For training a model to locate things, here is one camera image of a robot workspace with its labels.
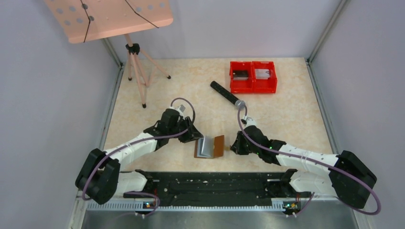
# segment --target beige tabletop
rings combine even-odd
[[[196,111],[194,125],[203,135],[225,135],[225,142],[232,144],[239,130],[237,109],[210,87],[211,81],[215,80],[229,89],[230,61],[274,62],[278,78],[275,94],[237,94],[246,102],[248,115],[256,120],[257,127],[264,135],[299,148],[331,154],[303,58],[157,60],[172,79],[168,80],[156,71],[151,86],[146,90],[146,109],[141,106],[136,81],[128,81],[126,68],[104,149],[131,140],[145,128],[154,125],[176,97],[184,97],[193,104]],[[146,60],[142,62],[149,74],[152,65]],[[178,101],[174,105],[180,104],[184,104],[185,114],[191,117],[192,111],[186,103]],[[193,157],[194,144],[171,139],[163,148],[140,157],[125,170],[276,172],[287,169],[267,164],[255,154],[239,156],[232,151],[225,151],[223,157],[216,159],[196,159]]]

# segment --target white wall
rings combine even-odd
[[[171,0],[171,25],[131,38],[153,58],[308,57],[339,2]],[[111,41],[125,61],[124,37]]]
[[[66,228],[117,67],[100,41],[69,44],[43,1],[3,0],[0,28],[0,228]]]
[[[404,9],[403,0],[351,1],[314,62],[340,150],[377,176],[378,229],[405,225]]]

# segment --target black handle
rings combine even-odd
[[[231,94],[228,90],[226,90],[224,87],[222,87],[219,83],[212,81],[210,86],[216,90],[219,94],[221,94],[225,99],[227,99],[229,102],[231,102],[233,105],[235,105],[236,101],[239,99]]]

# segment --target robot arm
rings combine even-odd
[[[154,152],[166,145],[169,142],[169,137],[166,136],[176,135],[187,130],[184,134],[172,138],[178,138],[182,143],[187,143],[203,137],[194,127],[192,120],[184,117],[184,110],[183,105],[176,108],[169,107],[155,125],[145,129],[134,139],[106,151],[92,150],[76,179],[76,187],[83,190],[96,165],[106,155],[113,153],[90,180],[86,194],[98,204],[104,204],[114,195],[127,191],[141,191],[147,182],[145,176],[138,172],[121,173],[120,175],[122,168],[142,155]]]
[[[343,151],[340,155],[326,155],[299,149],[284,141],[269,140],[250,117],[244,117],[242,123],[245,125],[246,134],[261,146],[298,157],[263,150],[250,142],[242,131],[238,131],[237,138],[231,146],[231,150],[236,154],[255,153],[266,163],[296,168],[289,169],[284,177],[284,180],[288,181],[286,185],[291,186],[296,192],[328,194],[339,197],[344,203],[354,208],[364,208],[370,192],[363,186],[334,170],[306,160],[306,158],[312,158],[331,167],[342,169],[373,188],[377,178],[352,152]]]

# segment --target red container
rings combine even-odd
[[[247,79],[238,80],[235,77],[235,71],[247,71]],[[252,72],[252,63],[251,62],[231,62],[231,70],[229,71],[231,76],[231,93],[252,93],[253,92],[253,81],[254,76]]]
[[[270,74],[267,79],[260,79],[259,75],[256,75],[256,69],[263,69]],[[253,92],[254,93],[276,93],[277,88],[277,76],[273,62],[252,62],[252,74],[253,74]]]

